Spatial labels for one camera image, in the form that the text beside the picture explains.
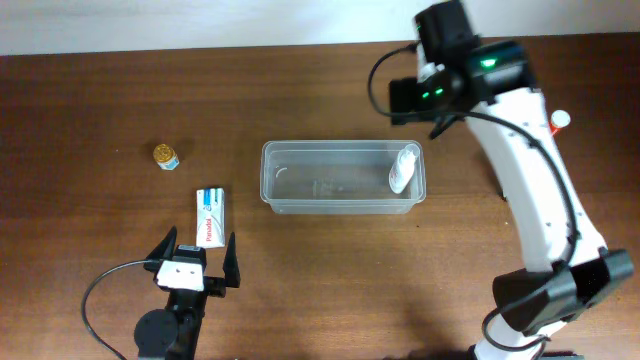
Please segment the orange tube white cap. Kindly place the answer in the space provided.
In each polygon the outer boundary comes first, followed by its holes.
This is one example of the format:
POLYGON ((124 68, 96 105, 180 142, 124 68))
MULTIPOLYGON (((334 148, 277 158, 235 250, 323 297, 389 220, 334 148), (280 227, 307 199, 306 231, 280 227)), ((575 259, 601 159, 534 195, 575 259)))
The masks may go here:
POLYGON ((565 110, 556 110, 551 114, 549 126, 551 135, 555 136, 560 130, 564 129, 571 123, 571 116, 565 110))

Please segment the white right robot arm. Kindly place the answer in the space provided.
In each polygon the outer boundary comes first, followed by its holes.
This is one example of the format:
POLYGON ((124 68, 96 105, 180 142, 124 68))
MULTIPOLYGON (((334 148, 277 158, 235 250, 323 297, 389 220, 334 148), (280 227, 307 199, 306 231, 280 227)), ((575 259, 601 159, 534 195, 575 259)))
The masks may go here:
MULTIPOLYGON (((414 77, 389 85, 395 125, 463 122, 476 137, 512 211, 522 269, 496 277, 494 309, 470 359, 543 359, 552 335, 600 303, 634 266, 611 250, 585 214, 554 141, 569 117, 547 113, 525 49, 483 44, 463 5, 444 1, 415 16, 414 77)), ((426 196, 414 141, 270 141, 261 196, 278 214, 404 214, 426 196)))

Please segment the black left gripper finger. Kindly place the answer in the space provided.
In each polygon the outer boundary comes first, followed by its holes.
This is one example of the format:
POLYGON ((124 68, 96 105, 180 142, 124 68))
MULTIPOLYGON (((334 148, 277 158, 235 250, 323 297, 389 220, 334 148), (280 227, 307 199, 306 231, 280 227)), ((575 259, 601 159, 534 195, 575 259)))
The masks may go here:
POLYGON ((164 239, 147 255, 144 269, 151 273, 157 273, 163 261, 170 260, 173 256, 177 239, 177 228, 172 226, 164 239))
POLYGON ((223 261, 223 277, 204 278, 204 289, 210 297, 225 297, 228 288, 240 287, 240 269, 236 253, 236 236, 232 232, 227 244, 227 250, 223 261))

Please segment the white spray bottle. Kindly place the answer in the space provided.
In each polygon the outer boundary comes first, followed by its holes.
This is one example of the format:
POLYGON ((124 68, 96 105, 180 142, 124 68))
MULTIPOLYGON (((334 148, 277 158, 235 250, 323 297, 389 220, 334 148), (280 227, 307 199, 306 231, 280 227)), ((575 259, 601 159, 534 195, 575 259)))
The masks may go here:
POLYGON ((389 172, 389 186, 393 193, 404 191, 414 175, 415 164, 420 155, 420 149, 415 144, 405 146, 397 155, 389 172))

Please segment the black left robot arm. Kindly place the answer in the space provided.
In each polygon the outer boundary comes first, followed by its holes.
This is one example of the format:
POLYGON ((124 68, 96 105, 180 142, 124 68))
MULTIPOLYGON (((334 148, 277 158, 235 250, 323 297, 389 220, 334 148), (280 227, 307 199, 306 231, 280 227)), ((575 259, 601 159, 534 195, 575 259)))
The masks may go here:
POLYGON ((156 286, 168 293, 165 307, 147 312, 134 330, 139 359, 192 359, 204 316, 205 251, 177 245, 171 228, 146 257, 143 268, 156 286))

